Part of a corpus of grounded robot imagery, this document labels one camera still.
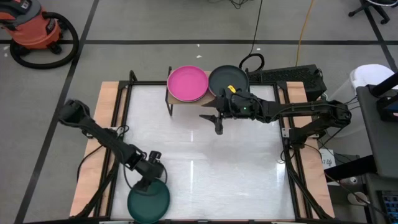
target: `pink frisbee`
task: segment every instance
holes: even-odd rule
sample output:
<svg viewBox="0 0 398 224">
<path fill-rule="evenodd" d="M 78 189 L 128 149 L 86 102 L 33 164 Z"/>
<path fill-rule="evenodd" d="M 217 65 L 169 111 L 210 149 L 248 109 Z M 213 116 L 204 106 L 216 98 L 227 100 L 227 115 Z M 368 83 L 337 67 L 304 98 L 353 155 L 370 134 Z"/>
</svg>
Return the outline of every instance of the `pink frisbee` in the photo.
<svg viewBox="0 0 398 224">
<path fill-rule="evenodd" d="M 167 88 L 180 101 L 192 102 L 203 97 L 208 89 L 206 73 L 195 66 L 182 66 L 169 75 Z"/>
</svg>

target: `shop vacuum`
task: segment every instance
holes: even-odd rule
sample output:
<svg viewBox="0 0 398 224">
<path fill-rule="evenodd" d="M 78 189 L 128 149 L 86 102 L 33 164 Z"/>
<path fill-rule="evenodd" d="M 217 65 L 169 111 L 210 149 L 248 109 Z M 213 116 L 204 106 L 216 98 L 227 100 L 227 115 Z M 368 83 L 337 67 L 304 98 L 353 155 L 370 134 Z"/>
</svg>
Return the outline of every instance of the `shop vacuum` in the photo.
<svg viewBox="0 0 398 224">
<path fill-rule="evenodd" d="M 0 0 L 0 25 L 12 37 L 11 56 L 22 66 L 57 68 L 70 62 L 78 52 L 79 38 L 72 24 L 58 13 L 45 11 L 37 0 Z M 21 58 L 36 49 L 60 54 L 62 48 L 58 41 L 65 30 L 70 31 L 73 39 L 72 50 L 65 58 L 51 63 L 31 63 Z"/>
</svg>

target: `dark green plate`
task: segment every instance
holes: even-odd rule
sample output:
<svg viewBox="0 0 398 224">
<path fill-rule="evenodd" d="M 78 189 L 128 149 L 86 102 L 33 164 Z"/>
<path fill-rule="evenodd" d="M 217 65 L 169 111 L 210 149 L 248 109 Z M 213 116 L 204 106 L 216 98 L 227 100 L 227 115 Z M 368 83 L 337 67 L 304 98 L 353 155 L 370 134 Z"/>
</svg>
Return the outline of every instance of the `dark green plate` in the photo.
<svg viewBox="0 0 398 224">
<path fill-rule="evenodd" d="M 161 180 L 155 180 L 146 192 L 132 189 L 127 198 L 127 208 L 136 221 L 149 224 L 159 221 L 170 205 L 170 192 Z"/>
</svg>

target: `black chair leg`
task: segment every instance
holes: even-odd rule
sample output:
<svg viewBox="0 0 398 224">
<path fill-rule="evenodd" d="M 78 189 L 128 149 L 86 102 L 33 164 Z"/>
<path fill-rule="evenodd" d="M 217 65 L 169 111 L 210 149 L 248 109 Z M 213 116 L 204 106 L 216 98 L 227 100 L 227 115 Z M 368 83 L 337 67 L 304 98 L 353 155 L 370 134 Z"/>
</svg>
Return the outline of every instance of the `black chair leg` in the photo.
<svg viewBox="0 0 398 224">
<path fill-rule="evenodd" d="M 368 8 L 370 5 L 371 4 L 369 2 L 364 2 L 364 3 L 362 3 L 361 7 L 355 9 L 352 12 L 349 12 L 348 16 L 353 17 L 355 14 L 357 14 L 357 13 L 361 12 L 362 10 Z"/>
<path fill-rule="evenodd" d="M 380 22 L 381 24 L 386 24 L 388 21 L 390 21 L 390 17 L 381 6 L 373 5 L 373 8 L 380 14 L 381 17 L 383 17 L 383 20 Z"/>
</svg>

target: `concrete floor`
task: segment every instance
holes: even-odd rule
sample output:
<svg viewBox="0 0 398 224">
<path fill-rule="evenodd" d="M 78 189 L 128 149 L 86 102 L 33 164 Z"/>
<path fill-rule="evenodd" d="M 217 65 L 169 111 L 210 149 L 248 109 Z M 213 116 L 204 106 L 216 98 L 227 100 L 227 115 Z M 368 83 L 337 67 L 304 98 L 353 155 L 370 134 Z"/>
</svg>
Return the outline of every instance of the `concrete floor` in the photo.
<svg viewBox="0 0 398 224">
<path fill-rule="evenodd" d="M 76 168 L 86 139 L 75 129 L 50 125 L 57 103 L 62 104 L 65 97 L 78 98 L 93 109 L 101 82 L 125 80 L 131 69 L 139 80 L 165 80 L 168 66 L 190 64 L 212 70 L 224 64 L 237 65 L 250 51 L 249 44 L 200 43 L 203 40 L 251 40 L 259 6 L 259 1 L 249 1 L 236 10 L 227 0 L 40 2 L 49 11 L 67 17 L 79 35 L 91 19 L 89 13 L 93 6 L 94 16 L 86 26 L 87 41 L 83 42 L 75 70 L 70 64 L 46 71 L 24 68 L 13 61 L 7 45 L 0 44 L 0 222 L 5 224 L 16 219 L 37 158 L 47 149 L 30 204 L 25 212 L 21 210 L 19 218 L 34 222 L 68 217 L 76 186 Z M 298 40 L 309 5 L 310 0 L 264 0 L 257 40 Z M 337 42 L 306 43 L 300 52 L 299 65 L 314 63 L 321 68 L 327 93 L 333 93 L 357 66 L 379 63 L 396 67 L 388 63 L 365 13 L 348 17 L 357 7 L 358 0 L 317 0 L 310 15 L 303 39 Z M 382 26 L 379 15 L 371 9 L 377 24 L 374 28 L 384 40 L 397 41 L 398 15 L 392 9 L 386 11 L 391 21 Z M 0 30 L 0 43 L 8 39 Z M 95 44 L 91 40 L 198 40 L 198 43 L 130 41 L 120 45 L 117 42 Z M 373 40 L 373 44 L 345 40 Z M 264 69 L 294 66 L 296 44 L 271 41 L 254 49 L 265 56 Z M 397 45 L 388 45 L 387 50 L 393 58 L 398 58 Z M 35 52 L 27 59 L 46 62 L 55 57 L 48 52 Z M 248 62 L 247 67 L 254 69 L 256 65 Z M 51 139 L 50 144 L 44 141 L 46 135 Z"/>
</svg>

